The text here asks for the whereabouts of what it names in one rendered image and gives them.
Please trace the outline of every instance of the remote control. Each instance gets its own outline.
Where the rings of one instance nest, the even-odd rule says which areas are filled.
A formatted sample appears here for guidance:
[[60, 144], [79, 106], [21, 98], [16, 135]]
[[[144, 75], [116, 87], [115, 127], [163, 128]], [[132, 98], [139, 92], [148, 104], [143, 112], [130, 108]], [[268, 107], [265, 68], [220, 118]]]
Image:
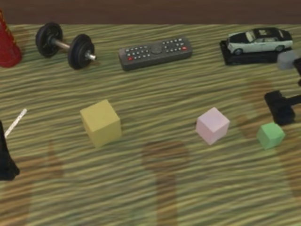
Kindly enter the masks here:
[[123, 70], [130, 71], [189, 58], [192, 56], [192, 47], [187, 38], [178, 37], [122, 48], [118, 54]]

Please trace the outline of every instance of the car door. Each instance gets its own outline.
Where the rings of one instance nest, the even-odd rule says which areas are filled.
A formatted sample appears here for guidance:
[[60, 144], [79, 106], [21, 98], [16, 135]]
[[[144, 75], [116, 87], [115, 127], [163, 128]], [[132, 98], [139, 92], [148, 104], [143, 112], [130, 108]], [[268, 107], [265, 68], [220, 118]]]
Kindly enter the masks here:
[[254, 42], [252, 43], [252, 46], [250, 46], [249, 52], [262, 52], [264, 45], [263, 39], [255, 39]]
[[275, 48], [279, 45], [279, 41], [277, 38], [268, 37], [264, 38], [264, 45], [262, 46], [263, 51], [274, 51]]

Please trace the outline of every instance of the green cube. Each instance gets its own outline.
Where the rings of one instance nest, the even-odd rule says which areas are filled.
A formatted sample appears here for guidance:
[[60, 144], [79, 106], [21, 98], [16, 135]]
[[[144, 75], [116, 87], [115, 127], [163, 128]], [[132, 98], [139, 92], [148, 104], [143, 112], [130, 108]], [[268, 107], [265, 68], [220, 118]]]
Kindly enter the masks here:
[[272, 122], [260, 126], [256, 137], [261, 143], [262, 147], [267, 150], [280, 144], [285, 137], [285, 133], [280, 126]]

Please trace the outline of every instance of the red cylinder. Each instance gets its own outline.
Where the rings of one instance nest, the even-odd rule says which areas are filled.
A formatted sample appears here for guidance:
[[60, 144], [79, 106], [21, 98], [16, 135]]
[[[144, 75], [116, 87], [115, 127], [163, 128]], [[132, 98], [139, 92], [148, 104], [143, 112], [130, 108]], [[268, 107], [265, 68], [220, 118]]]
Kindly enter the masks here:
[[12, 67], [22, 60], [22, 53], [0, 9], [0, 66]]

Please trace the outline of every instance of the black and white car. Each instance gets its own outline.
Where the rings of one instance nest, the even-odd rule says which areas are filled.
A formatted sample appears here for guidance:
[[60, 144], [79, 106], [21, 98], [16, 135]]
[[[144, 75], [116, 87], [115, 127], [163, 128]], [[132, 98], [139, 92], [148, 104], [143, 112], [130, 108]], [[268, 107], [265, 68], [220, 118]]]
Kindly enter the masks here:
[[268, 27], [229, 34], [226, 43], [232, 54], [240, 55], [251, 52], [281, 52], [293, 45], [293, 39], [288, 31]]

